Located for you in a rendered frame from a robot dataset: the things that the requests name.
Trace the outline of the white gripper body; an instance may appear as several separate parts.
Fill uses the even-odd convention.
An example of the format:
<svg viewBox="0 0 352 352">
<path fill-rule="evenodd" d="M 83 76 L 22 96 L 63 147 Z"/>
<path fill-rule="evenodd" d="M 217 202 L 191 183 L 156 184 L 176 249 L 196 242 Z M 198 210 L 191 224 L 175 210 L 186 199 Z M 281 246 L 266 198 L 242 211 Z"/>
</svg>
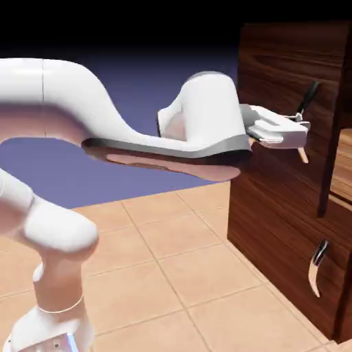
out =
<svg viewBox="0 0 352 352">
<path fill-rule="evenodd" d="M 298 149 L 306 145 L 309 130 L 303 125 L 260 106 L 253 106 L 253 110 L 259 116 L 253 124 L 253 137 L 261 145 L 271 149 Z"/>
</svg>

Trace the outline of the dark wood cabinet door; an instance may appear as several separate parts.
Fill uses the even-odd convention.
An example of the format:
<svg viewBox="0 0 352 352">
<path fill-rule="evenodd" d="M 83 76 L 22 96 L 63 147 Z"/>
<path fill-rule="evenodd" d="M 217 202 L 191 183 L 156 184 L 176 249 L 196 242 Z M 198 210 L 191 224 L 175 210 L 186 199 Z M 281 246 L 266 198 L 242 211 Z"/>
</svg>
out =
<svg viewBox="0 0 352 352">
<path fill-rule="evenodd" d="M 249 105 L 293 115 L 312 85 L 316 95 L 303 118 L 310 122 L 303 164 L 295 149 L 256 145 L 294 191 L 307 196 L 319 217 L 328 204 L 340 132 L 352 129 L 352 21 L 247 23 L 241 28 L 237 91 Z"/>
<path fill-rule="evenodd" d="M 352 339 L 352 212 L 330 202 L 323 218 L 296 191 L 241 176 L 230 183 L 228 240 L 328 339 Z M 321 240 L 329 247 L 308 281 Z"/>
</svg>

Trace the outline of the dark wood cabinet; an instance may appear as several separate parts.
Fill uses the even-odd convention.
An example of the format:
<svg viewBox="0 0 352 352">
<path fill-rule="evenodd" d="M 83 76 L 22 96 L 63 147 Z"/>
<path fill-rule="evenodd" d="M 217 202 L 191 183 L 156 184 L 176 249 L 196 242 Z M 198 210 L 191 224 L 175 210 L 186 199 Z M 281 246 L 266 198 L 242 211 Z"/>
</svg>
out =
<svg viewBox="0 0 352 352">
<path fill-rule="evenodd" d="M 237 91 L 291 115 L 311 83 L 304 163 L 253 146 L 232 181 L 228 239 L 328 339 L 352 339 L 352 21 L 250 23 Z"/>
</svg>

